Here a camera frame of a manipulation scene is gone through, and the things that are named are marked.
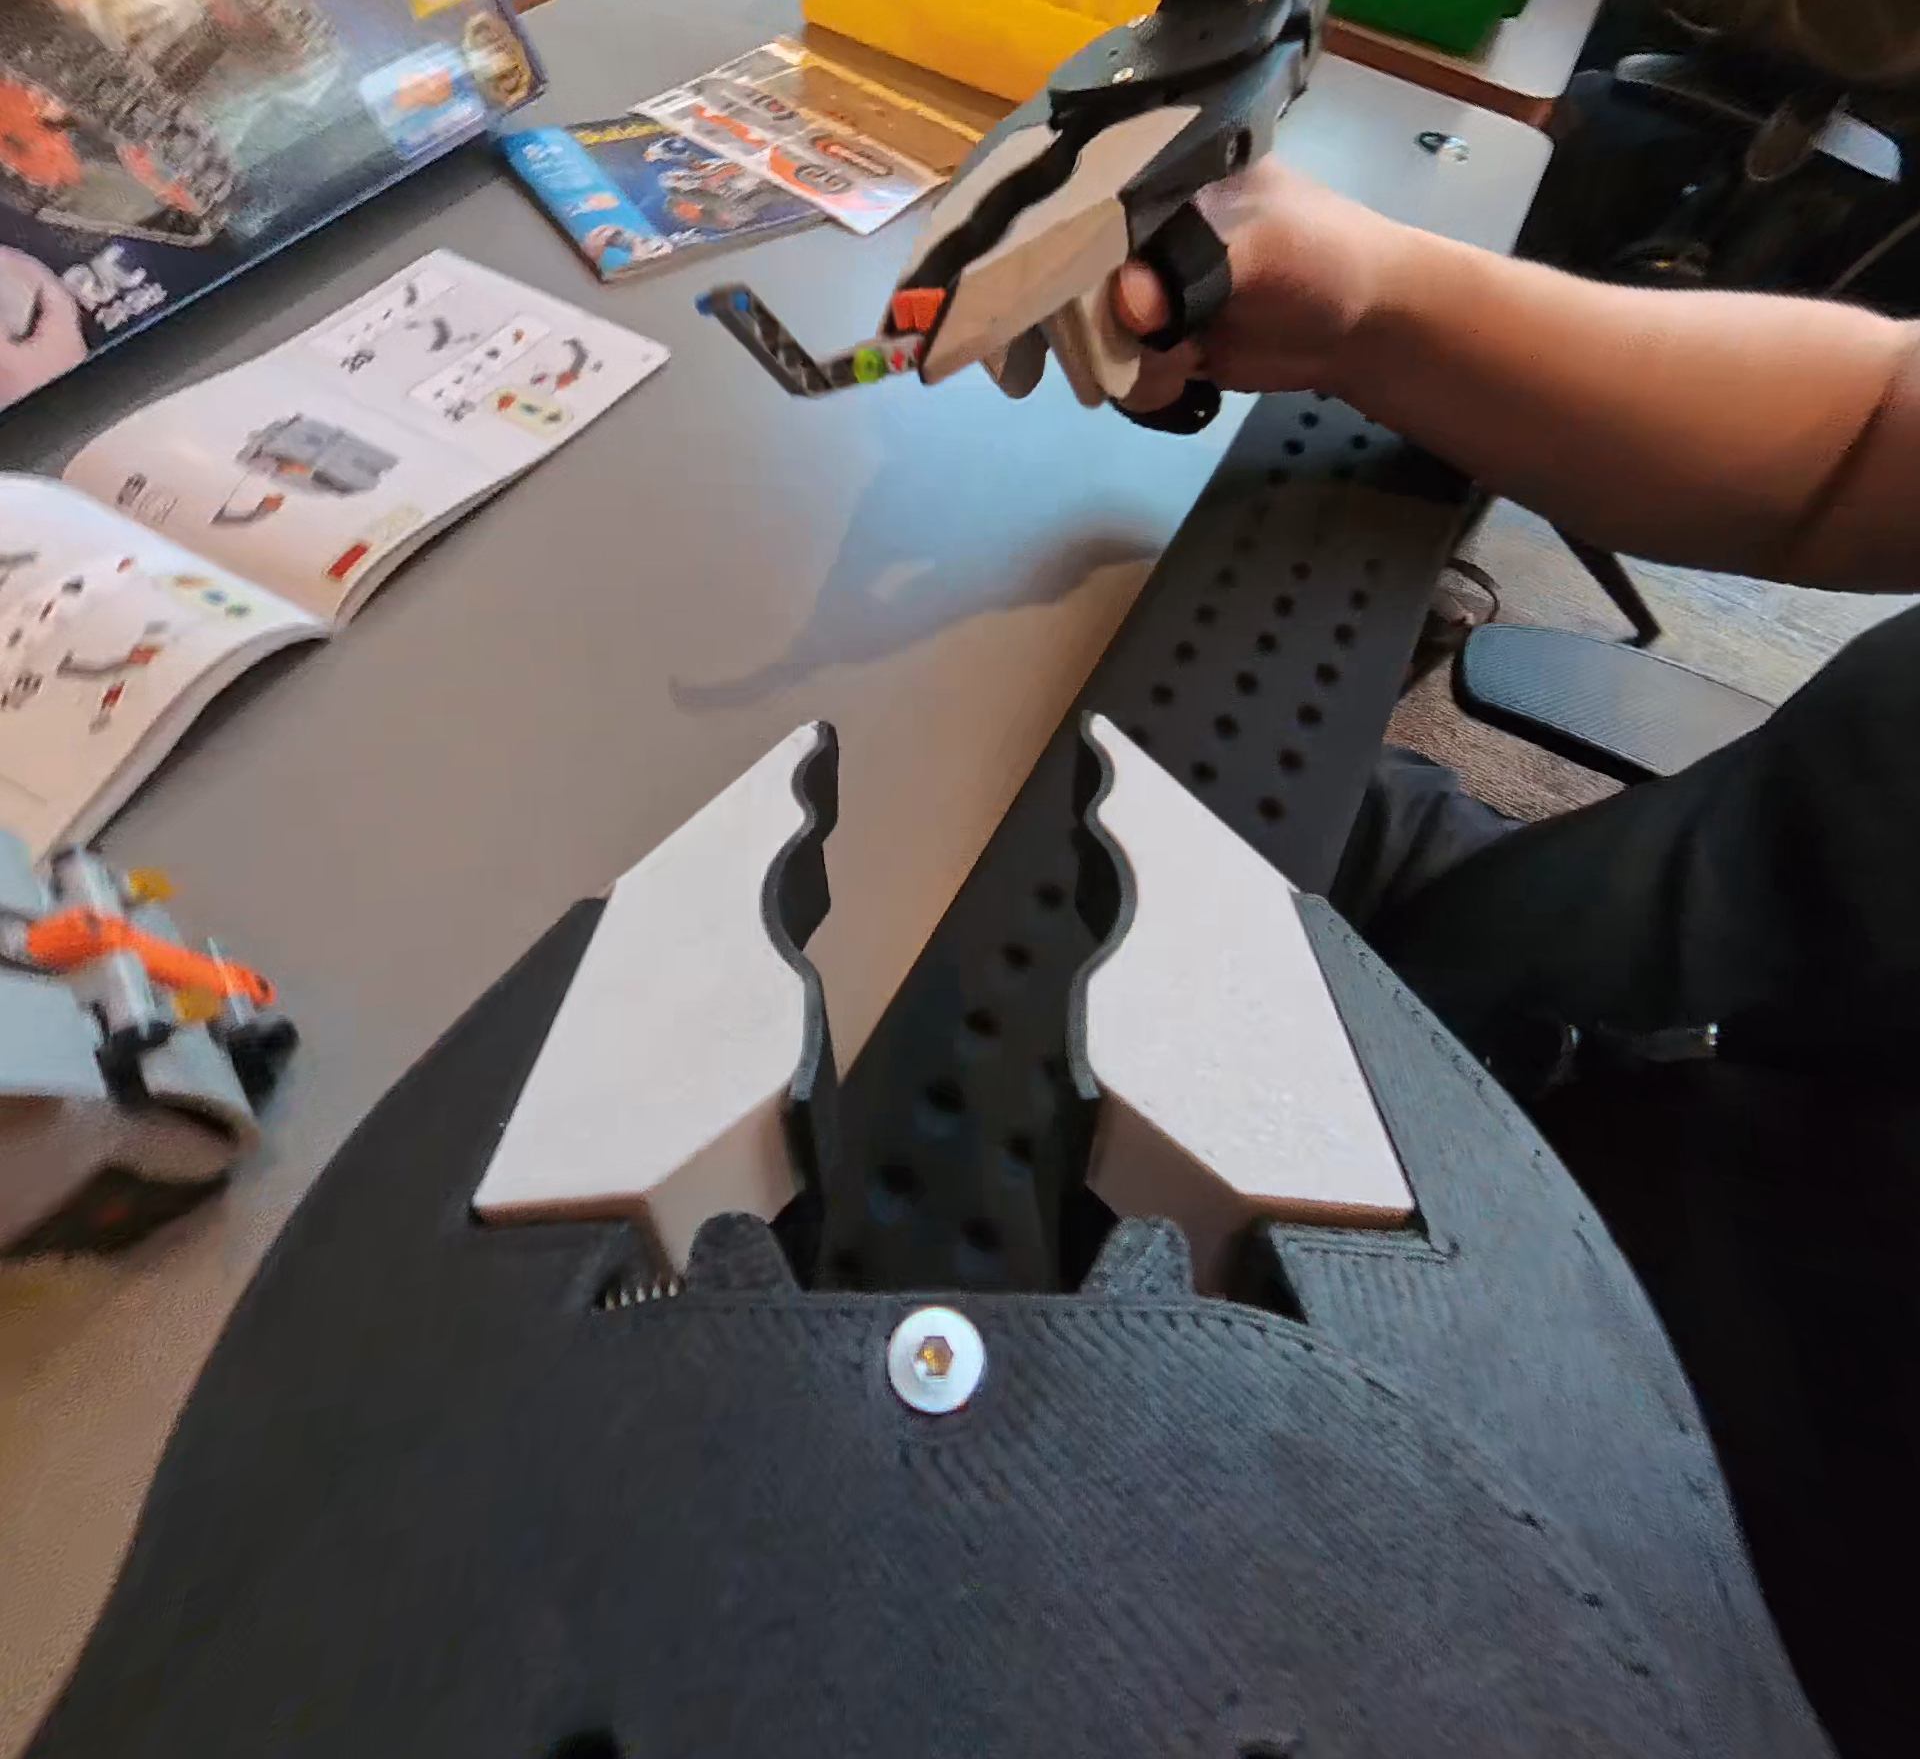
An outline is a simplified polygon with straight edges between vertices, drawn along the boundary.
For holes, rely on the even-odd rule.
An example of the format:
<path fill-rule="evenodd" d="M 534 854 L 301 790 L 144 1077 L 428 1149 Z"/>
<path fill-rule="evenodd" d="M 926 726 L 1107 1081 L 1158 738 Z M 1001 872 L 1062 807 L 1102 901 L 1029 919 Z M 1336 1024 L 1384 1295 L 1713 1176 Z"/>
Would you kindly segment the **blue toy box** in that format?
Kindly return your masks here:
<path fill-rule="evenodd" d="M 1 405 L 540 95 L 510 0 L 1 0 Z"/>

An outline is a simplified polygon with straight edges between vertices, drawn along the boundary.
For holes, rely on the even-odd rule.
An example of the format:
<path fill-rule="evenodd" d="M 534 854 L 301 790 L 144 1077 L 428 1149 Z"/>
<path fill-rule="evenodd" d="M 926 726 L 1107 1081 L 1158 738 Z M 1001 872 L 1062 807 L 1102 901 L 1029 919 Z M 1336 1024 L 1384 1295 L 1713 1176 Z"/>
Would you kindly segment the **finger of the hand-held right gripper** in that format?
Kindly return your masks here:
<path fill-rule="evenodd" d="M 997 386 L 1039 386 L 1054 357 L 1069 386 L 1138 386 L 1143 347 L 1111 309 L 1129 253 L 1118 197 L 1022 212 L 949 287 L 920 380 L 979 365 Z"/>
<path fill-rule="evenodd" d="M 900 288 L 949 290 L 961 268 L 986 254 L 1030 211 L 1118 197 L 1197 120 L 1195 108 L 1158 108 L 1097 129 L 1054 129 L 1008 118 L 956 173 Z"/>

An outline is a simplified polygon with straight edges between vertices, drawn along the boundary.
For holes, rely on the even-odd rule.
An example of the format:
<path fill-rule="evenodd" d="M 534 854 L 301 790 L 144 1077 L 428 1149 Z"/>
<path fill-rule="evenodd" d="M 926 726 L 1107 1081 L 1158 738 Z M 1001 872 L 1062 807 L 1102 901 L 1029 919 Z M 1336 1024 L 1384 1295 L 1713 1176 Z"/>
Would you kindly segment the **sticker sheet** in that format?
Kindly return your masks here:
<path fill-rule="evenodd" d="M 943 191 L 982 140 L 970 121 L 791 36 L 636 108 L 857 237 Z"/>

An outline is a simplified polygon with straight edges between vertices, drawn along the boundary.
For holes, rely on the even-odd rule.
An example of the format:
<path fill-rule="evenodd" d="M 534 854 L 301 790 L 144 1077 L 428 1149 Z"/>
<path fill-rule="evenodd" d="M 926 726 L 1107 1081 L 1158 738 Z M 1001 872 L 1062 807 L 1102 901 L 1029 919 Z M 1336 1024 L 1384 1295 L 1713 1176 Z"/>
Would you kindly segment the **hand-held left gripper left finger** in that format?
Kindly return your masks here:
<path fill-rule="evenodd" d="M 707 1219 L 773 1223 L 805 1193 L 834 1080 L 806 945 L 836 770 L 832 726 L 796 726 L 612 885 L 476 1219 L 629 1223 L 684 1272 Z"/>

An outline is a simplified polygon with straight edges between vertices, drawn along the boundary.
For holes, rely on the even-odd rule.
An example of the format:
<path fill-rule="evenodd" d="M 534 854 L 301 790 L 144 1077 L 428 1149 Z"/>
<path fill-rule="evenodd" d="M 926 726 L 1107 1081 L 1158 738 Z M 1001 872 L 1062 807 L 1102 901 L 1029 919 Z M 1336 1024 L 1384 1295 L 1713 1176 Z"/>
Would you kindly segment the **person's right hand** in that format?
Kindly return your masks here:
<path fill-rule="evenodd" d="M 1222 244 L 1229 296 L 1206 327 L 1168 350 L 1143 347 L 1120 410 L 1146 421 L 1192 383 L 1221 394 L 1331 392 L 1410 242 L 1406 228 L 1274 159 L 1204 187 L 1193 211 Z"/>

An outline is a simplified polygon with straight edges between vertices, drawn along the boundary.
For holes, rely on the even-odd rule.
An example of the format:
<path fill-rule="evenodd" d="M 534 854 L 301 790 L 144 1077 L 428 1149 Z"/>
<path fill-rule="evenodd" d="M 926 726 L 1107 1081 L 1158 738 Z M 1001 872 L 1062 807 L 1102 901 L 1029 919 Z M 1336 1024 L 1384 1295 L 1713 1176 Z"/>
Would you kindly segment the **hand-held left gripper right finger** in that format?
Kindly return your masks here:
<path fill-rule="evenodd" d="M 1102 714 L 1078 729 L 1069 1070 L 1096 1106 L 1087 1183 L 1164 1219 L 1226 1293 L 1263 1223 L 1401 1229 L 1418 1202 L 1308 938 L 1301 892 Z"/>

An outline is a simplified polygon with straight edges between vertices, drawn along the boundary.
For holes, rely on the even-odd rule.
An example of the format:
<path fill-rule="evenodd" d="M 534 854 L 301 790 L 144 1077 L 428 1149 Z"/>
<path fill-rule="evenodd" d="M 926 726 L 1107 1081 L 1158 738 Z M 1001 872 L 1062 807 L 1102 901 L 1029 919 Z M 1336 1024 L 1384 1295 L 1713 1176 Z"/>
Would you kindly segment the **open instruction booklet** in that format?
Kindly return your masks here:
<path fill-rule="evenodd" d="M 204 710 L 335 638 L 668 347 L 435 251 L 173 392 L 61 476 L 1 482 L 1 827 L 84 846 Z"/>

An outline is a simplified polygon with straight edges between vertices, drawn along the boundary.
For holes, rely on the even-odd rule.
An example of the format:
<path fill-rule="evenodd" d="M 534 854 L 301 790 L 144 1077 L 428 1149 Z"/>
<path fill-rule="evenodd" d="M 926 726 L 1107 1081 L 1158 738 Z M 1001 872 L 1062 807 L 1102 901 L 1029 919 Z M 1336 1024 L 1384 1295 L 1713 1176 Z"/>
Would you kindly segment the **black perforated mat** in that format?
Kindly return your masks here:
<path fill-rule="evenodd" d="M 1146 1172 L 1093 1186 L 1071 990 L 1097 714 L 1289 882 L 1340 861 L 1471 489 L 1326 396 L 1256 405 L 1195 498 L 838 1097 L 815 1270 L 827 1292 L 1065 1292 Z"/>

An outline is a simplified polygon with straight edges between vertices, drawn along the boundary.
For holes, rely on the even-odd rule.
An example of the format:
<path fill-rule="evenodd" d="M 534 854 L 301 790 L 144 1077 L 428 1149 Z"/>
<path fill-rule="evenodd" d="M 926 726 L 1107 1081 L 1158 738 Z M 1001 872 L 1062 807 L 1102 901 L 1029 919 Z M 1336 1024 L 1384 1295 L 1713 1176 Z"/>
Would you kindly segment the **grey toy arm orange claws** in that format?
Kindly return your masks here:
<path fill-rule="evenodd" d="M 698 316 L 718 323 L 783 392 L 828 397 L 885 380 L 915 377 L 927 347 L 926 330 L 900 331 L 887 322 L 879 334 L 838 354 L 812 356 L 749 284 L 727 282 L 696 299 Z"/>

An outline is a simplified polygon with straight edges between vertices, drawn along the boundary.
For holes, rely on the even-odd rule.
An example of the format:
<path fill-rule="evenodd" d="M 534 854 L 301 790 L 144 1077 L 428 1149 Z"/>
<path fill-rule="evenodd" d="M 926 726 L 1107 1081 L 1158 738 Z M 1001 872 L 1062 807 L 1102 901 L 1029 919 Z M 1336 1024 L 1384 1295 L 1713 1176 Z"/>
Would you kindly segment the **neighbouring grey table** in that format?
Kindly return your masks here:
<path fill-rule="evenodd" d="M 1529 0 L 1468 55 L 1331 19 L 1327 53 L 1542 131 L 1604 3 Z"/>

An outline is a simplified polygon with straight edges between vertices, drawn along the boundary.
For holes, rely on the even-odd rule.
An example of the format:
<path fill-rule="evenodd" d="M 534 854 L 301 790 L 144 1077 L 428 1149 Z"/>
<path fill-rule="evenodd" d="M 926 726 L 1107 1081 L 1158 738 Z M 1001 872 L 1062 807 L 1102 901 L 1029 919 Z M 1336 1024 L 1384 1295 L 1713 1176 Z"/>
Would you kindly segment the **grey desk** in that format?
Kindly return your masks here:
<path fill-rule="evenodd" d="M 706 282 L 596 287 L 462 154 L 5 418 L 55 473 L 140 404 L 429 249 L 668 345 L 330 644 L 243 682 L 109 831 L 277 981 L 301 1052 L 228 1194 L 102 1267 L 5 1274 L 5 1652 L 84 1635 L 256 1261 L 388 1086 L 572 903 L 791 726 L 851 774 L 812 955 L 856 1054 L 1248 411 L 1195 439 L 973 373 L 805 404 Z"/>

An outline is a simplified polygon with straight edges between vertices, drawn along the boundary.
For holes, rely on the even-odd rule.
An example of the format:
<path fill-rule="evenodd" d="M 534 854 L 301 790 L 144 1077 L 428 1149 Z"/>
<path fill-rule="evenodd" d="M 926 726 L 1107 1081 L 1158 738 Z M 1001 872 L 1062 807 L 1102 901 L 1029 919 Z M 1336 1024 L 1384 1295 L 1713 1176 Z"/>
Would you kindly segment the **person's right forearm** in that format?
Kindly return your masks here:
<path fill-rule="evenodd" d="M 1918 589 L 1918 327 L 1604 284 L 1366 225 L 1334 388 L 1484 492 L 1663 565 Z"/>

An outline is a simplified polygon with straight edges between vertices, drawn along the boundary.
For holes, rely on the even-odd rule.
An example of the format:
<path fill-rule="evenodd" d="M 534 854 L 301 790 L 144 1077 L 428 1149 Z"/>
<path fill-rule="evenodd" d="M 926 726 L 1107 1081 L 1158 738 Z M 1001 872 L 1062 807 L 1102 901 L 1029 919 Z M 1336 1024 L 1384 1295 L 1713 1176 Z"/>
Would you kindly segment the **black office chair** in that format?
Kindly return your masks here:
<path fill-rule="evenodd" d="M 1918 312 L 1916 99 L 1737 55 L 1589 67 L 1514 242 L 1573 275 Z"/>

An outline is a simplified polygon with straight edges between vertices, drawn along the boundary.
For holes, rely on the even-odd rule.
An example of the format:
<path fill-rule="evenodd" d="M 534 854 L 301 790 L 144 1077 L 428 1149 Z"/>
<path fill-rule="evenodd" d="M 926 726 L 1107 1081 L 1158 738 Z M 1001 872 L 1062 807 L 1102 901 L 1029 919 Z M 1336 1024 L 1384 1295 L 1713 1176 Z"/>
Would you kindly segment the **grey building block robot body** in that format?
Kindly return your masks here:
<path fill-rule="evenodd" d="M 1 834 L 1 1259 L 107 1259 L 228 1189 L 301 1043 L 277 987 L 88 849 Z"/>

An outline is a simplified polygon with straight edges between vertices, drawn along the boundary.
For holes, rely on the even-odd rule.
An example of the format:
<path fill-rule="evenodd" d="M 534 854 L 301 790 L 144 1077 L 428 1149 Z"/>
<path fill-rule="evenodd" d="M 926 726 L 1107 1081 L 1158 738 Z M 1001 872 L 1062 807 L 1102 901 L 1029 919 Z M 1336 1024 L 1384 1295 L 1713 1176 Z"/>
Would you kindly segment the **blue cover booklet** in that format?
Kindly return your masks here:
<path fill-rule="evenodd" d="M 827 222 L 806 201 L 651 115 L 509 131 L 495 150 L 601 282 Z"/>

